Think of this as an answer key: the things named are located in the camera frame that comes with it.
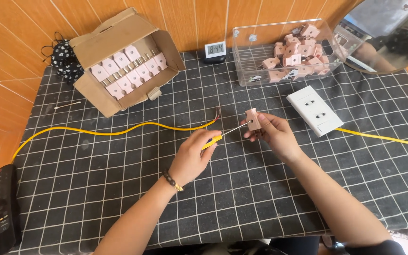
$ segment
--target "cardboard box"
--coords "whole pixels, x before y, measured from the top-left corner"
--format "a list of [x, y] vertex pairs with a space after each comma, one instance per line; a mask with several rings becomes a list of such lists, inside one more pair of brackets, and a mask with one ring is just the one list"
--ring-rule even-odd
[[[180, 70], [185, 70], [184, 62], [170, 34], [139, 16], [133, 7], [103, 22], [94, 32], [73, 38], [70, 45], [85, 71], [75, 82], [75, 88], [107, 118], [120, 110], [146, 101], [151, 90], [163, 86]], [[151, 49], [159, 49], [165, 55], [168, 68], [120, 100], [116, 100], [92, 75], [90, 67], [110, 58], [118, 51], [123, 52], [129, 45], [135, 46], [141, 55], [152, 55]]]

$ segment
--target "orange wooden wall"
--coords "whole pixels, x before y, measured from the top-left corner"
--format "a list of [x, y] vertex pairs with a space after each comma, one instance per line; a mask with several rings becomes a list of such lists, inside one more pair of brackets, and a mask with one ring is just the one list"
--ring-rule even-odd
[[133, 6], [171, 33], [179, 51], [226, 40], [232, 28], [326, 19], [330, 26], [362, 0], [0, 0], [0, 166], [21, 139], [54, 32], [74, 38]]

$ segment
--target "bracelet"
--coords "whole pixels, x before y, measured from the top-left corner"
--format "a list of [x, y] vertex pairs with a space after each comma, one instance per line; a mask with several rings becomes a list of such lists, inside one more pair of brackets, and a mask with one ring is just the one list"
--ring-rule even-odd
[[175, 189], [177, 189], [178, 191], [184, 191], [184, 188], [182, 188], [181, 185], [177, 184], [173, 180], [173, 178], [171, 178], [171, 175], [168, 173], [168, 169], [163, 171], [163, 176], [171, 184], [171, 186], [173, 186]]

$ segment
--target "digital clock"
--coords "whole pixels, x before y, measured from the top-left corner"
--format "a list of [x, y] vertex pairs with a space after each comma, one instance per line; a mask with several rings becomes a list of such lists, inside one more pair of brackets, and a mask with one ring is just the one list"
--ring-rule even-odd
[[226, 60], [226, 42], [209, 43], [204, 45], [206, 64], [219, 64]]

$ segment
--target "white wall outlet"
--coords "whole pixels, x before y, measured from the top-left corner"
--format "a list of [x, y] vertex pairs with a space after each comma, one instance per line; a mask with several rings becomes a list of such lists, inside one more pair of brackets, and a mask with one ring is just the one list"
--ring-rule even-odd
[[311, 86], [286, 98], [318, 137], [344, 124]]

